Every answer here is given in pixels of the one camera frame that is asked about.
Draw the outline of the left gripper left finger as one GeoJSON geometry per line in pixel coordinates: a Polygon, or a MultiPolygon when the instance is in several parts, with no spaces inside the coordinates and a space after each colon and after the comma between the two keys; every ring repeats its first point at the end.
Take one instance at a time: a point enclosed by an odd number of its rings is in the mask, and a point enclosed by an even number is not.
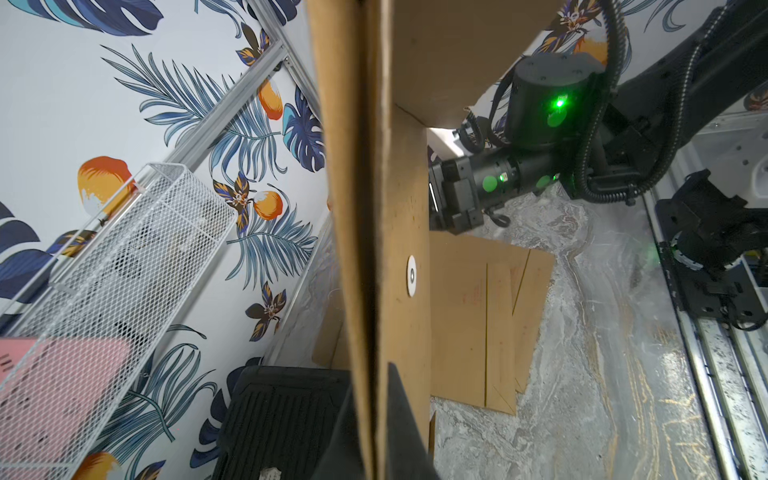
{"type": "Polygon", "coordinates": [[[347,395],[312,480],[360,480],[366,473],[360,452],[353,395],[347,395]]]}

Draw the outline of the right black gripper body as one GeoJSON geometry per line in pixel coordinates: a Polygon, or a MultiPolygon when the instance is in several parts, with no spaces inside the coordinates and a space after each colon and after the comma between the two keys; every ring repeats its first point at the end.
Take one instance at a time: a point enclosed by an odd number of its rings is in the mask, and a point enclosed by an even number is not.
{"type": "Polygon", "coordinates": [[[511,220],[496,211],[516,196],[516,167],[496,153],[436,160],[429,166],[428,193],[432,231],[462,234],[486,218],[506,228],[511,220]]]}

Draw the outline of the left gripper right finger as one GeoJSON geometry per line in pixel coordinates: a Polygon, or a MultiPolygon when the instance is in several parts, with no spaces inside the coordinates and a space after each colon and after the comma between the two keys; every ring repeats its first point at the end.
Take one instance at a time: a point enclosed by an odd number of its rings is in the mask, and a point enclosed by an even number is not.
{"type": "Polygon", "coordinates": [[[385,478],[438,480],[394,363],[387,365],[385,478]]]}

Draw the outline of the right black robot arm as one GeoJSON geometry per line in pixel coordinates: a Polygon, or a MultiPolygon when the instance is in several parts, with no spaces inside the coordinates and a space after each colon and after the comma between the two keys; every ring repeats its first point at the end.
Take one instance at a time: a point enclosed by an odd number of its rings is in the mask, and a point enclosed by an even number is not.
{"type": "Polygon", "coordinates": [[[430,227],[461,234],[501,207],[561,183],[591,203],[632,203],[706,123],[767,78],[767,5],[729,1],[632,78],[628,15],[639,1],[567,1],[536,49],[469,113],[465,155],[429,172],[430,227]]]}

